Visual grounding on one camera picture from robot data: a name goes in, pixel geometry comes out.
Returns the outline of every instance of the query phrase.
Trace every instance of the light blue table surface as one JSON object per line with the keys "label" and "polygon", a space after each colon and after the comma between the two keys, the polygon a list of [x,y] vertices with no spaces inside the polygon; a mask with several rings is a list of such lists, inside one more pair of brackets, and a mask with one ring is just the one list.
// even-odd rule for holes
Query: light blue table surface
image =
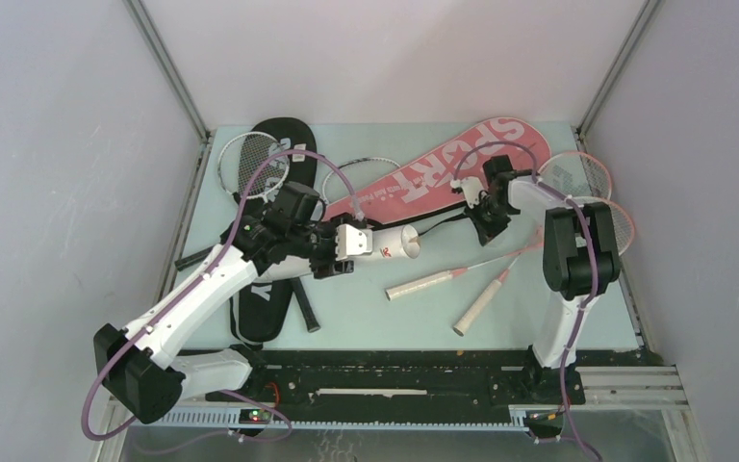
{"label": "light blue table surface", "polygon": [[[571,127],[560,122],[532,124],[548,140],[556,154],[576,150]],[[401,164],[462,133],[471,124],[344,124],[313,126],[318,151],[336,164],[380,156]],[[222,127],[216,132],[208,168],[196,203],[183,255],[192,254],[218,240],[236,213],[236,205],[217,181],[217,156],[231,138],[248,127]],[[317,188],[326,173],[319,167]],[[351,177],[356,187],[369,178]],[[419,230],[443,217],[416,223]],[[515,218],[496,240],[481,247],[468,220],[447,223],[422,238],[415,260],[356,265],[352,274],[314,280],[302,278],[321,330],[309,334],[293,299],[281,334],[265,344],[275,349],[525,349],[533,343],[548,304],[549,290],[542,275],[539,251],[523,255],[489,308],[465,337],[451,326],[481,291],[509,263],[493,263],[442,285],[389,301],[384,289],[431,274],[473,264],[523,247],[534,224]],[[177,276],[177,283],[193,269]],[[230,332],[227,304],[219,307],[191,336],[187,348],[227,347],[236,340]],[[579,340],[584,349],[634,349],[637,342],[630,315],[618,283],[594,306]]]}

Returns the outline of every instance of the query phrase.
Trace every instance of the black handle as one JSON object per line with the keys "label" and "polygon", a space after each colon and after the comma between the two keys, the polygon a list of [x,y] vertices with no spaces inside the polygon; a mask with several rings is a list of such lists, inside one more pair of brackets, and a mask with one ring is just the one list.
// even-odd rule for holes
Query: black handle
{"label": "black handle", "polygon": [[214,246],[210,246],[208,248],[204,248],[196,253],[193,253],[189,255],[188,257],[183,257],[176,262],[174,262],[174,267],[177,268],[178,271],[182,271],[188,267],[192,267],[196,265],[197,263],[205,260],[205,257],[211,254],[211,250],[214,249]]}
{"label": "black handle", "polygon": [[304,292],[301,279],[294,277],[291,279],[291,285],[293,286],[295,299],[298,300],[298,306],[301,308],[301,316],[304,318],[304,323],[307,324],[307,331],[312,334],[321,329],[319,320],[316,319],[316,315],[313,313],[313,307],[310,306],[310,299],[307,298],[307,293]]}

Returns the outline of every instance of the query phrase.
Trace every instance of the badminton racket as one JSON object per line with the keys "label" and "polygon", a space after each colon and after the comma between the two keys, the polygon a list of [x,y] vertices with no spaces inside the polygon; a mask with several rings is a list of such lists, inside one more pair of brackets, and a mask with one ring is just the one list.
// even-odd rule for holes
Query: badminton racket
{"label": "badminton racket", "polygon": [[486,287],[486,290],[484,290],[483,293],[480,294],[477,300],[475,300],[474,303],[471,304],[469,309],[466,310],[466,313],[463,314],[460,320],[454,324],[451,329],[454,331],[455,334],[461,337],[466,335],[466,332],[469,331],[469,328],[477,319],[477,317],[480,316],[480,313],[482,313],[483,310],[485,310],[486,307],[489,306],[492,298],[494,298],[497,292],[499,292],[499,289],[505,282],[505,278],[508,277],[508,273],[511,272],[511,268],[514,267],[514,264],[517,263],[518,260],[520,260],[520,256],[521,254],[517,255],[514,261],[512,261],[508,265],[508,267],[506,267],[506,269],[499,274],[498,277],[496,277],[492,282],[489,283],[488,287]]}
{"label": "badminton racket", "polygon": [[569,151],[548,159],[537,172],[543,181],[565,195],[609,199],[613,180],[607,167],[584,152]]}
{"label": "badminton racket", "polygon": [[[281,152],[284,147],[276,138],[263,132],[248,132],[234,137],[222,146],[217,160],[217,177],[222,189],[239,203],[239,188],[247,184],[256,168],[269,155]],[[269,195],[282,186],[290,171],[290,160],[280,157],[271,162],[256,178],[248,199]]]}
{"label": "badminton racket", "polygon": [[[400,168],[400,164],[385,157],[362,157],[345,162],[339,166],[350,183],[360,190],[382,176]],[[347,196],[347,190],[340,181],[330,182],[333,170],[327,172],[321,182],[321,198],[324,203],[332,204],[334,201]]]}
{"label": "badminton racket", "polygon": [[454,279],[455,277],[458,277],[460,275],[465,274],[466,272],[470,270],[474,270],[480,267],[484,267],[490,263],[497,262],[499,260],[502,260],[504,258],[509,257],[516,257],[527,250],[531,250],[533,248],[538,248],[542,246],[543,243],[529,245],[527,247],[523,247],[520,250],[515,250],[511,253],[500,255],[495,258],[491,258],[489,260],[476,263],[474,265],[471,265],[469,267],[461,267],[461,268],[455,268],[455,269],[445,269],[443,271],[438,271],[434,274],[429,274],[428,276],[424,276],[420,279],[416,279],[414,281],[407,282],[405,284],[400,284],[398,286],[391,287],[384,291],[387,295],[388,300],[394,300],[400,296],[413,294],[415,292],[422,291],[423,289],[427,289],[429,287],[436,286],[438,284],[442,284],[444,282],[450,281]]}

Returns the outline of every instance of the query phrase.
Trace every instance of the black cable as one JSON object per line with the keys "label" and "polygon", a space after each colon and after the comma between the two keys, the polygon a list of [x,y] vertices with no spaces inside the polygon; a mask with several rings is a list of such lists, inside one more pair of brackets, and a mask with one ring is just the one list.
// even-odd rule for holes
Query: black cable
{"label": "black cable", "polygon": [[457,221],[457,220],[460,220],[460,219],[463,219],[463,218],[466,218],[466,217],[467,217],[467,216],[466,216],[466,214],[465,214],[465,213],[460,213],[460,214],[457,214],[457,215],[455,215],[455,216],[453,216],[453,217],[449,217],[449,218],[443,219],[443,220],[441,220],[441,221],[438,221],[437,223],[435,223],[435,224],[433,224],[433,225],[429,226],[429,227],[428,227],[428,228],[426,228],[426,229],[425,229],[424,231],[422,231],[422,232],[419,232],[418,234],[419,234],[419,235],[421,235],[421,236],[423,236],[424,234],[428,233],[429,231],[431,231],[431,230],[433,230],[433,229],[437,228],[438,226],[440,226],[440,225],[442,225],[442,224],[444,224],[444,223],[451,223],[451,222],[453,222],[453,221]]}

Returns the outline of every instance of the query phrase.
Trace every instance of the white racket grip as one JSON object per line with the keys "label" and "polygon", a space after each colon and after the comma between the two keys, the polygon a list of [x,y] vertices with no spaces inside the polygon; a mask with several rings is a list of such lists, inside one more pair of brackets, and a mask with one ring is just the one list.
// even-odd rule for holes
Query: white racket grip
{"label": "white racket grip", "polygon": [[480,316],[480,313],[482,313],[483,310],[485,310],[486,307],[489,306],[489,302],[491,302],[492,298],[495,297],[500,287],[502,287],[502,283],[499,282],[499,279],[495,279],[489,284],[489,287],[487,287],[486,290],[483,291],[482,294],[480,294],[477,300],[475,300],[474,303],[471,304],[471,307],[466,310],[466,313],[463,314],[463,318],[461,318],[457,323],[454,324],[452,330],[454,330],[455,334],[461,337],[466,335],[466,332],[469,331],[469,327],[471,327],[471,324],[474,322],[474,320],[477,319],[478,316]]}
{"label": "white racket grip", "polygon": [[387,293],[387,299],[394,300],[399,296],[411,294],[413,292],[426,289],[427,287],[432,287],[448,281],[456,275],[455,272],[456,270],[447,269],[445,271],[436,272],[426,277],[422,277],[421,279],[416,279],[412,282],[407,282],[406,284],[391,287],[385,291]]}

